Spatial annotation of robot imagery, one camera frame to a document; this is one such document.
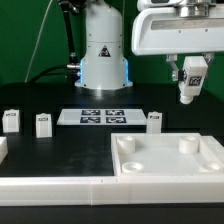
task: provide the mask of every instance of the small white block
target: small white block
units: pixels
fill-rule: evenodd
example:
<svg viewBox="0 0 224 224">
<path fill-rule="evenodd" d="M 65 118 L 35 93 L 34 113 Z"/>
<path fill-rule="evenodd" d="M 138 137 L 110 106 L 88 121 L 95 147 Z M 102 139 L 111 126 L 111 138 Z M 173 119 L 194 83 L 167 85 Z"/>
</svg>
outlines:
<svg viewBox="0 0 224 224">
<path fill-rule="evenodd" d="M 36 137 L 37 138 L 52 137 L 51 114 L 36 115 Z"/>
<path fill-rule="evenodd" d="M 0 137 L 0 164 L 8 154 L 6 137 Z"/>
<path fill-rule="evenodd" d="M 19 132 L 19 110 L 5 110 L 2 117 L 2 124 L 4 133 Z"/>
<path fill-rule="evenodd" d="M 162 127 L 162 113 L 150 112 L 147 118 L 147 129 L 148 134 L 161 134 Z"/>
</svg>

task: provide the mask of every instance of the table surface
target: table surface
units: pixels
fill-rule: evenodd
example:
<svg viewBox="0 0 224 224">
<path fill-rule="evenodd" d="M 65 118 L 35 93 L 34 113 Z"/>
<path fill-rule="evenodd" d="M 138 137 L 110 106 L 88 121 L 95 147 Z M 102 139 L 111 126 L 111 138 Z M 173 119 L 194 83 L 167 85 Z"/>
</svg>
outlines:
<svg viewBox="0 0 224 224">
<path fill-rule="evenodd" d="M 136 85 L 131 93 L 93 97 L 67 84 L 9 84 L 0 88 L 0 115 L 19 109 L 21 129 L 7 136 L 8 156 L 0 177 L 113 176 L 111 133 L 144 133 L 145 126 L 57 126 L 64 108 L 142 109 L 162 112 L 162 132 L 212 135 L 224 145 L 224 103 L 205 90 L 190 105 L 179 102 L 175 85 Z M 50 113 L 53 138 L 35 137 L 35 116 Z M 1 223 L 19 220 L 38 223 L 223 223 L 224 205 L 162 204 L 113 206 L 2 207 Z"/>
</svg>

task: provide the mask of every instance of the white plastic part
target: white plastic part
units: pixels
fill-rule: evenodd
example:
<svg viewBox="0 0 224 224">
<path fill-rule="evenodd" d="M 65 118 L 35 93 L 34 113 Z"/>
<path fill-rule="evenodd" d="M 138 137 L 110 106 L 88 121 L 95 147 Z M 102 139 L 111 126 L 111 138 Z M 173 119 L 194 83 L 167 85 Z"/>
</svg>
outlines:
<svg viewBox="0 0 224 224">
<path fill-rule="evenodd" d="M 147 129 L 148 134 L 160 134 L 162 128 L 162 113 L 150 112 L 147 118 Z"/>
<path fill-rule="evenodd" d="M 144 166 L 141 163 L 127 162 L 122 165 L 122 172 L 124 173 L 141 173 Z"/>
<path fill-rule="evenodd" d="M 13 133 L 19 132 L 20 115 L 19 110 L 6 110 L 2 117 L 3 132 Z"/>
<path fill-rule="evenodd" d="M 36 115 L 36 137 L 49 138 L 52 137 L 52 120 L 51 114 Z"/>
<path fill-rule="evenodd" d="M 199 147 L 198 138 L 195 136 L 184 136 L 179 139 L 179 151 L 184 154 L 195 154 Z"/>
<path fill-rule="evenodd" d="M 0 137 L 0 164 L 8 154 L 8 146 L 6 137 Z"/>
<path fill-rule="evenodd" d="M 174 5 L 182 2 L 183 0 L 138 0 L 137 7 L 139 11 L 143 11 L 147 8 L 151 7 L 162 7 L 162 6 L 169 6 Z"/>
<path fill-rule="evenodd" d="M 208 65 L 202 56 L 186 57 L 183 70 L 185 79 L 179 82 L 180 101 L 189 104 L 193 97 L 198 96 L 201 92 Z"/>
<path fill-rule="evenodd" d="M 132 136 L 121 136 L 117 138 L 119 154 L 132 154 L 135 152 L 135 138 Z"/>
<path fill-rule="evenodd" d="M 136 55 L 224 51 L 224 4 L 211 7 L 208 18 L 179 18 L 173 7 L 149 8 L 135 19 L 132 51 Z"/>
<path fill-rule="evenodd" d="M 122 54 L 122 16 L 104 0 L 87 2 L 87 52 L 81 78 L 75 83 L 89 90 L 118 90 L 132 86 L 128 62 Z"/>
</svg>

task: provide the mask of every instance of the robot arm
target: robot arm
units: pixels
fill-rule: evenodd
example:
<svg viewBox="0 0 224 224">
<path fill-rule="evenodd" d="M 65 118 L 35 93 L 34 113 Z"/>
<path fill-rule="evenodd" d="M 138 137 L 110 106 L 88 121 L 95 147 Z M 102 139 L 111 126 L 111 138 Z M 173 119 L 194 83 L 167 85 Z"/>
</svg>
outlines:
<svg viewBox="0 0 224 224">
<path fill-rule="evenodd" d="M 166 54 L 179 81 L 181 102 L 189 104 L 200 90 L 214 59 L 224 51 L 224 4 L 210 0 L 139 0 L 141 13 L 135 19 L 132 51 L 136 55 Z M 203 53 L 186 57 L 182 70 L 177 54 Z"/>
</svg>

